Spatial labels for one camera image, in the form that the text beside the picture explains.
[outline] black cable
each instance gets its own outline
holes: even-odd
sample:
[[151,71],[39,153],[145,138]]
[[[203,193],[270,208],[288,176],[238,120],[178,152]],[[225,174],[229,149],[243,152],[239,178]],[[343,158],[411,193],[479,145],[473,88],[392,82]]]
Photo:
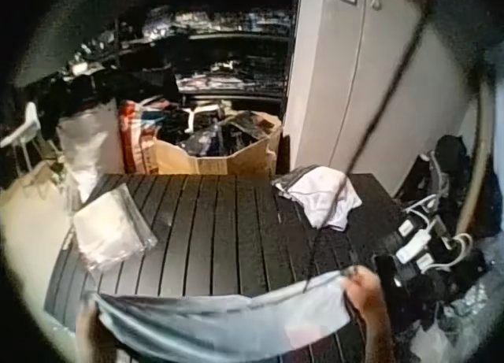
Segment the black cable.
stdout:
[[427,25],[431,15],[432,15],[432,10],[434,9],[434,4],[435,4],[435,0],[426,0],[425,1],[424,7],[422,8],[422,11],[421,11],[420,20],[417,22],[417,26],[413,30],[413,34],[411,35],[411,38],[409,39],[409,42],[408,42],[404,52],[402,53],[401,60],[398,63],[397,67],[395,68],[394,75],[392,77],[391,82],[388,85],[387,91],[385,92],[385,94],[380,102],[380,105],[375,113],[375,116],[369,122],[368,127],[365,130],[365,134],[362,136],[361,141],[359,142],[358,147],[355,150],[355,152],[350,160],[350,163],[346,167],[345,177],[344,177],[342,183],[339,185],[339,188],[338,188],[338,190],[335,194],[335,197],[332,201],[331,207],[330,207],[327,215],[325,216],[324,221],[321,224],[322,227],[320,229],[318,229],[318,231],[317,231],[317,235],[315,236],[315,240],[313,241],[313,247],[312,247],[312,250],[311,250],[310,256],[309,256],[308,276],[306,278],[306,285],[305,285],[304,291],[306,291],[306,289],[308,288],[309,282],[312,279],[313,273],[315,271],[314,270],[315,269],[315,257],[317,255],[317,248],[319,246],[319,240],[321,239],[321,229],[328,223],[329,218],[334,213],[334,209],[336,208],[336,204],[338,203],[338,198],[341,195],[343,188],[345,188],[345,186],[347,185],[348,175],[354,170],[354,167],[357,164],[357,161],[358,161],[359,157],[361,156],[362,151],[364,150],[365,146],[367,145],[369,138],[374,133],[382,116],[385,114],[385,110],[387,109],[387,106],[390,103],[392,96],[395,94],[395,91],[397,90],[397,86],[399,85],[399,82],[401,81],[402,76],[404,75],[405,71],[408,69],[408,66],[410,65],[411,59],[413,58],[413,55],[417,51],[421,37],[424,33],[425,26]]

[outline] white chair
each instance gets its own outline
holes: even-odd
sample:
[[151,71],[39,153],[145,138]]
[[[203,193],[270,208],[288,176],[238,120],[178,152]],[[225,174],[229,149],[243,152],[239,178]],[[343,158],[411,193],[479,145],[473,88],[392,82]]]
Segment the white chair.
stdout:
[[[26,161],[26,166],[29,172],[32,172],[32,162],[28,156],[28,151],[26,149],[26,144],[31,142],[40,131],[40,121],[37,115],[37,107],[35,103],[29,102],[26,105],[26,110],[24,111],[24,123],[16,129],[13,133],[6,136],[2,141],[0,141],[0,148],[6,146],[11,146],[14,149],[14,158],[17,164],[16,146],[20,146],[23,150],[24,159]],[[33,142],[35,148],[40,153],[39,148],[36,146],[35,141]],[[17,174],[20,175],[19,165],[17,164]]]

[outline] table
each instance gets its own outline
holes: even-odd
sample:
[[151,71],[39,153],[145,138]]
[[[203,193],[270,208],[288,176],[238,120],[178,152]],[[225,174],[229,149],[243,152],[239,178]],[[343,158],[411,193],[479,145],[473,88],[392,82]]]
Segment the table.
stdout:
[[[351,252],[359,263],[372,266],[374,254],[396,248],[386,246],[384,237],[398,227],[399,208],[373,175],[356,174],[350,180],[363,205],[350,213],[345,232],[322,231],[317,273],[347,267]],[[158,243],[95,280],[69,233],[44,307],[69,330],[75,330],[80,299],[87,291],[255,296],[306,278],[316,231],[302,208],[279,197],[268,178],[106,175],[88,202],[121,183],[128,186]],[[331,337],[278,361],[357,363],[364,355],[364,340],[363,327],[352,320]]]

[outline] hand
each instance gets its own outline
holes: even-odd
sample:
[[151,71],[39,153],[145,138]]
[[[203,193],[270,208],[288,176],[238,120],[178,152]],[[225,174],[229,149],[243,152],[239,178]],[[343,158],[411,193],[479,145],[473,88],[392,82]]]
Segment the hand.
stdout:
[[77,361],[79,363],[115,362],[117,341],[98,319],[98,307],[83,306],[76,322]]
[[342,278],[346,296],[370,327],[389,324],[380,278],[364,266],[357,266],[352,277]]

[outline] cardboard box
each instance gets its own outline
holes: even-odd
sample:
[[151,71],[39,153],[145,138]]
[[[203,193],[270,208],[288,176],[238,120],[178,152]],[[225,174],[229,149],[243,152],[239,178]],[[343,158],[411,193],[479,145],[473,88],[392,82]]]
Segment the cardboard box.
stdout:
[[156,139],[159,174],[275,174],[282,123],[273,115],[254,113],[273,124],[268,137],[227,157],[192,157],[184,149]]

